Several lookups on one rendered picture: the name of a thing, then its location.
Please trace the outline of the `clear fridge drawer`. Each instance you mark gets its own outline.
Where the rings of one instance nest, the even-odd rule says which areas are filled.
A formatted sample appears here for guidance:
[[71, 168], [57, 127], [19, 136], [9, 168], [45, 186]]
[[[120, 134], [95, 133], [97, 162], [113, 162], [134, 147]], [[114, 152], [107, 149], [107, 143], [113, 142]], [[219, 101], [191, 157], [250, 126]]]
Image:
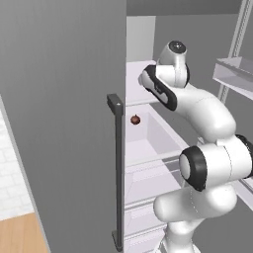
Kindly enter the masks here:
[[181, 188], [177, 159], [157, 160], [131, 167], [125, 181], [124, 253], [151, 253], [166, 224], [154, 214], [157, 196]]

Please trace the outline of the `white fridge shelf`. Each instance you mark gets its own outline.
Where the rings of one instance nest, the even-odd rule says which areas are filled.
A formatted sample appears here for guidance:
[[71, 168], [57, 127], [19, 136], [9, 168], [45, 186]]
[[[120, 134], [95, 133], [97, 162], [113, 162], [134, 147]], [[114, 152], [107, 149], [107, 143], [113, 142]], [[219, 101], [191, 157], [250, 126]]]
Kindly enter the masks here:
[[128, 62], [126, 64], [126, 106], [156, 103], [157, 99], [147, 92], [139, 83], [142, 70], [153, 60]]

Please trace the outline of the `grey fridge door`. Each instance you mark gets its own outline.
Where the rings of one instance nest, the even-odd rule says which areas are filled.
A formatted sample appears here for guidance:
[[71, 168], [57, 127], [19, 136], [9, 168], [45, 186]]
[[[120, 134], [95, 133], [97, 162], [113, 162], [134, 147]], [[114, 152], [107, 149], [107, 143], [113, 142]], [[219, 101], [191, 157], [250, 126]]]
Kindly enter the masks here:
[[117, 253], [127, 0], [0, 0], [0, 96], [51, 253]]

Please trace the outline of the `white open fridge drawer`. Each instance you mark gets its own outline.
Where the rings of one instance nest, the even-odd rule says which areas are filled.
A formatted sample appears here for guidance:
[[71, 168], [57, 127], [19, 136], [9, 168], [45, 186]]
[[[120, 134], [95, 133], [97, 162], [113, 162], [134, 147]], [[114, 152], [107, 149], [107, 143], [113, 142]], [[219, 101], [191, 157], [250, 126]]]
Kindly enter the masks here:
[[[139, 125], [130, 118], [140, 116]], [[177, 157], [188, 144], [155, 111], [126, 110], [126, 166]]]

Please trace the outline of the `clear fridge door bin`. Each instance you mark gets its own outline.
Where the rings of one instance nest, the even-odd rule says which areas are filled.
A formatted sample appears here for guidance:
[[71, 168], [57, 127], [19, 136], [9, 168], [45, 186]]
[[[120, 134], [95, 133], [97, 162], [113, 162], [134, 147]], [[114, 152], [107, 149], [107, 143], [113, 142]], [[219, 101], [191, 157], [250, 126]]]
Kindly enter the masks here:
[[219, 58], [213, 78], [225, 85], [253, 93], [253, 60], [245, 57]]

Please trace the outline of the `grey fridge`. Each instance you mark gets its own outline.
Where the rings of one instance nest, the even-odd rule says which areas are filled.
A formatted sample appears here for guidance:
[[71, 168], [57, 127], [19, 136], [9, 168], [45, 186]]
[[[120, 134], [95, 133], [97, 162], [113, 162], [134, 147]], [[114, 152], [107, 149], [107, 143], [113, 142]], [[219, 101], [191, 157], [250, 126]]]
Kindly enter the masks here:
[[[219, 58], [239, 57], [240, 56], [239, 51], [242, 45], [245, 30], [247, 28], [248, 21], [253, 9], [253, 0], [201, 0], [201, 1], [204, 5], [209, 5], [211, 3], [217, 3], [219, 5], [216, 11], [209, 11], [208, 15], [235, 14], [237, 16], [234, 32], [232, 34], [232, 40], [231, 40], [231, 43], [229, 44], [229, 52], [226, 56], [221, 56]], [[201, 15], [201, 14], [195, 11], [186, 11], [181, 14], [174, 14], [172, 16], [175, 16], [175, 15]], [[153, 16], [127, 17], [126, 19], [126, 63], [136, 62], [136, 61], [147, 61], [147, 60], [153, 60], [154, 64], [157, 62], [164, 46], [168, 42], [166, 42], [165, 45], [161, 46], [158, 56], [154, 57], [153, 51], [154, 51], [154, 41], [155, 41], [155, 25], [156, 25], [156, 19]], [[229, 89], [236, 90], [244, 94], [246, 97], [253, 99], [253, 93], [251, 92], [246, 92], [245, 90], [232, 87], [230, 85], [225, 85], [223, 82], [215, 80], [213, 78], [213, 74], [212, 74], [212, 79], [219, 84], [219, 91], [218, 91], [218, 94], [215, 96], [224, 105], [225, 105], [226, 92]], [[137, 109], [138, 111], [147, 111], [147, 110], [155, 111], [188, 144], [186, 148], [194, 146], [194, 145], [200, 146], [205, 143], [204, 139], [193, 129], [193, 127], [190, 125], [190, 123], [187, 120], [185, 120], [179, 114], [167, 109], [161, 102], [159, 102], [158, 99], [156, 103], [134, 105], [134, 106], [129, 106], [129, 107], [125, 106], [125, 126], [126, 126], [127, 109], [130, 109], [130, 110]], [[232, 116], [234, 117], [236, 121], [236, 132], [240, 135], [245, 136], [247, 140], [253, 144], [252, 139], [247, 137], [245, 134], [239, 132], [238, 120], [234, 115]], [[180, 154], [177, 157], [170, 157], [170, 158], [159, 159], [159, 160], [171, 161], [173, 159], [177, 159], [179, 162]], [[126, 181], [126, 173], [128, 172], [128, 170], [131, 167], [134, 167], [137, 165], [126, 166], [126, 162], [125, 162], [124, 183]], [[180, 176], [182, 180], [182, 183], [180, 184], [181, 186], [180, 189], [182, 189], [186, 187], [188, 183], [182, 177], [181, 172], [180, 172]], [[252, 179], [253, 179], [253, 176], [247, 179], [236, 180], [231, 183], [234, 190], [235, 190], [235, 183], [240, 182], [249, 191], [249, 193], [251, 193], [252, 199], [247, 202], [247, 206], [250, 207], [251, 210], [253, 210], [253, 187], [250, 184]], [[124, 223], [125, 223], [125, 190], [124, 190]], [[151, 253], [156, 252], [156, 248], [159, 245], [159, 243], [156, 245], [156, 247], [152, 250]]]

